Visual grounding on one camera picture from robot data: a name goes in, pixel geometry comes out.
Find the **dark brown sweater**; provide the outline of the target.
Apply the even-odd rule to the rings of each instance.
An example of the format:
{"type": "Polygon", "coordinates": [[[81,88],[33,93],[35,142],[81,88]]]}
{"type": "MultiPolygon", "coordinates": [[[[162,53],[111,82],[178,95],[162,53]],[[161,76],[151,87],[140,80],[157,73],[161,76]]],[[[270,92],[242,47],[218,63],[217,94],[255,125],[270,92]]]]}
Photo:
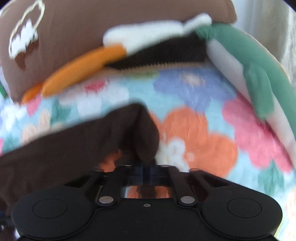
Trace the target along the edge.
{"type": "Polygon", "coordinates": [[[29,193],[87,174],[116,151],[150,164],[158,147],[159,131],[139,103],[38,138],[1,156],[1,210],[29,193]]]}

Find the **floral quilt bedspread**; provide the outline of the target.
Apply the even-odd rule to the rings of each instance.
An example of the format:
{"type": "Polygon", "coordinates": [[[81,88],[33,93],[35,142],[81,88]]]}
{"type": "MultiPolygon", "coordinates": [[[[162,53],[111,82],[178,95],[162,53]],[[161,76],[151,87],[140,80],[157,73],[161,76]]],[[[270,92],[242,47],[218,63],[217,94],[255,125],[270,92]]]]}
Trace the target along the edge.
{"type": "Polygon", "coordinates": [[[1,153],[42,135],[144,102],[160,133],[159,164],[198,168],[272,196],[278,240],[295,240],[295,169],[273,132],[213,67],[104,74],[25,104],[1,102],[1,153]]]}

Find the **green crocodile plush toy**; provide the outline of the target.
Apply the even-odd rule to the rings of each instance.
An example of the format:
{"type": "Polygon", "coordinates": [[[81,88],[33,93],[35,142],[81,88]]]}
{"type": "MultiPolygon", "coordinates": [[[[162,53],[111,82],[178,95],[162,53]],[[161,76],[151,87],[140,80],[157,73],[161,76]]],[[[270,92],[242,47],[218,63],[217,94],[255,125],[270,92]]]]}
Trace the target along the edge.
{"type": "Polygon", "coordinates": [[[295,92],[277,59],[246,32],[229,24],[198,27],[207,55],[269,123],[281,143],[295,144],[295,92]]]}

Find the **black bed brush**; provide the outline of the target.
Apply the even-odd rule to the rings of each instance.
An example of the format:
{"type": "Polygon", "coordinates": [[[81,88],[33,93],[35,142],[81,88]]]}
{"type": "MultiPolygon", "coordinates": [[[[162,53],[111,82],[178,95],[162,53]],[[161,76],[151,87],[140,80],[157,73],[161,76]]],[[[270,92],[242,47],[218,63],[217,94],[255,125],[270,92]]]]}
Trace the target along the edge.
{"type": "Polygon", "coordinates": [[[125,59],[110,63],[107,67],[125,70],[167,64],[199,63],[206,57],[206,41],[192,33],[185,37],[174,37],[162,41],[125,59]]]}

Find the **white goose plush toy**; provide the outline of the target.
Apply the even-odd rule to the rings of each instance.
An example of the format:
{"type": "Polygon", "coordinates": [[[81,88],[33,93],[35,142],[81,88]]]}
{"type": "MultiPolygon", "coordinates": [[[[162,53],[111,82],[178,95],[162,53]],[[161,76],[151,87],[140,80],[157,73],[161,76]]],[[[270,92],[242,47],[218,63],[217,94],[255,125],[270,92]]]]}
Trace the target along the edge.
{"type": "Polygon", "coordinates": [[[211,17],[202,13],[185,23],[162,20],[112,27],[104,33],[101,47],[66,63],[44,82],[28,89],[23,95],[22,103],[31,101],[38,94],[43,97],[53,96],[93,75],[107,64],[173,37],[184,37],[200,26],[211,24],[211,17]]]}

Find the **large brown pillow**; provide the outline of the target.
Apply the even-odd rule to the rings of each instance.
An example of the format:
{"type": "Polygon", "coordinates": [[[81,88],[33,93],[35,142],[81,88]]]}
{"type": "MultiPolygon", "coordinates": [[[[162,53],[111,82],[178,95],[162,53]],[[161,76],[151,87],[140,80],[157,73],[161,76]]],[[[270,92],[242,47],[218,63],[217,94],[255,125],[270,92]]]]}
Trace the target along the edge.
{"type": "Polygon", "coordinates": [[[1,8],[3,86],[16,102],[67,62],[102,45],[111,27],[184,22],[206,13],[232,24],[232,1],[9,1],[1,8]]]}

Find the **beige patterned curtain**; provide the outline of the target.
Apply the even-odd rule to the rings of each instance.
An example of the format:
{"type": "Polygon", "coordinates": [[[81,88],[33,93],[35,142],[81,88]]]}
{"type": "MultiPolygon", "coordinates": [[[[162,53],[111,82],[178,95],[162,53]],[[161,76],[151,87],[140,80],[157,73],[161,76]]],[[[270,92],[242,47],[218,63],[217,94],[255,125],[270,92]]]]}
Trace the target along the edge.
{"type": "Polygon", "coordinates": [[[285,1],[233,1],[235,27],[249,33],[284,66],[295,85],[295,11],[285,1]]]}

